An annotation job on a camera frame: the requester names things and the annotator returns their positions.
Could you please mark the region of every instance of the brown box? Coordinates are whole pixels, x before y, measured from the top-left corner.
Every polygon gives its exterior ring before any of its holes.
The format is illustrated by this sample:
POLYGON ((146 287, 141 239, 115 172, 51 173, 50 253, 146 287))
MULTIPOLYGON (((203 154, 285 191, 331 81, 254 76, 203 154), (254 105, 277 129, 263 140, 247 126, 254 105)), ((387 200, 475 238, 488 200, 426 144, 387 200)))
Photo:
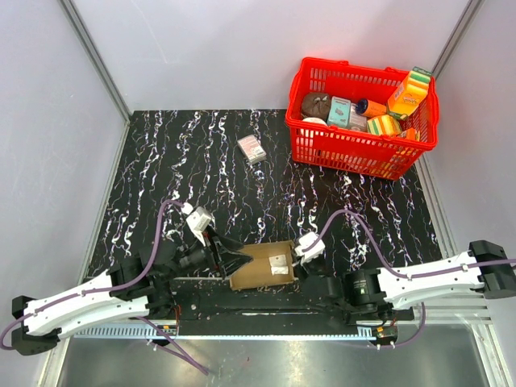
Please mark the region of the brown box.
POLYGON ((292 269, 293 242, 247 244, 241 252, 252 256, 253 261, 233 274, 229 280, 233 290, 258 288, 260 286, 284 285, 294 281, 292 269), (273 275, 270 257, 285 255, 288 274, 273 275))

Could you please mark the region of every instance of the ruler strip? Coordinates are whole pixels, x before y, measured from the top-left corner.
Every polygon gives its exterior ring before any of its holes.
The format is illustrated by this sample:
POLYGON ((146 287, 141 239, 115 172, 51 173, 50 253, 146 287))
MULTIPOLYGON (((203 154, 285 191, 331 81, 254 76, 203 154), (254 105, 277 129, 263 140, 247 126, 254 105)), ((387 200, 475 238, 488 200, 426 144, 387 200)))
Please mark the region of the ruler strip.
MULTIPOLYGON (((364 341, 376 340, 372 337, 372 329, 357 327, 356 335, 176 335, 175 323, 154 321, 176 339, 184 340, 273 340, 273 341, 364 341)), ((107 323, 77 332, 74 337, 83 339, 163 339, 156 330, 146 324, 137 322, 107 323)))

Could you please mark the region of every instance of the metal floor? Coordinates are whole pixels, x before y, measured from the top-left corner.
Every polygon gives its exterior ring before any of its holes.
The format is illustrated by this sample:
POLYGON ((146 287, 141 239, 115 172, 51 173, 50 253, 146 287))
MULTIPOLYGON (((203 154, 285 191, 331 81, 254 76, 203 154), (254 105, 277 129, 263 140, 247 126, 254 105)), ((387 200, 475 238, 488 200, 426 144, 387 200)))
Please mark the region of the metal floor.
MULTIPOLYGON (((404 339, 415 327, 400 331, 404 339)), ((335 342, 180 343, 211 370, 208 377, 174 356, 153 352, 143 340, 73 339, 59 386, 488 385, 472 334, 464 326, 427 327, 410 346, 382 352, 335 342)))

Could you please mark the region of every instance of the red plastic basket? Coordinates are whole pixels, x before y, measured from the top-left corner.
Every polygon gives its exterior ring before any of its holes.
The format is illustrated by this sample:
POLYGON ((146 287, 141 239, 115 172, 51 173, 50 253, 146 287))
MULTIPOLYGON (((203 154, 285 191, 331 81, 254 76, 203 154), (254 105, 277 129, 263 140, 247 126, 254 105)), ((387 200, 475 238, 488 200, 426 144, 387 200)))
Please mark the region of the red plastic basket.
POLYGON ((419 130, 420 141, 306 123, 302 121, 301 104, 312 91, 350 99, 354 103, 367 98, 386 104, 407 73, 390 67, 379 70, 352 66, 346 61, 303 59, 293 79, 286 114, 293 160, 397 180, 424 152, 437 144, 439 100, 433 78, 425 100, 406 121, 400 122, 403 130, 410 127, 419 130))

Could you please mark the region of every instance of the black marble surface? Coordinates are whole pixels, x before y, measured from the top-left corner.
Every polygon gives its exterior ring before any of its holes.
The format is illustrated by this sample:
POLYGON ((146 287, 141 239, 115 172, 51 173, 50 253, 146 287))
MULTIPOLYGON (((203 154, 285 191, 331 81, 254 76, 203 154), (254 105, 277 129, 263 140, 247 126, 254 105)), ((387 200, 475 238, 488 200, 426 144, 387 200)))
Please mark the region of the black marble surface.
MULTIPOLYGON (((335 210, 347 208, 364 217, 392 264, 440 257, 414 168, 387 181, 294 163, 284 110, 135 112, 88 276, 151 243, 165 198, 204 206, 219 233, 245 243, 321 231, 335 210), (236 143, 250 134, 267 152, 252 167, 236 143)), ((193 240, 175 209, 164 219, 164 238, 193 240)), ((337 218, 323 241, 334 274, 381 265, 349 218, 337 218)))

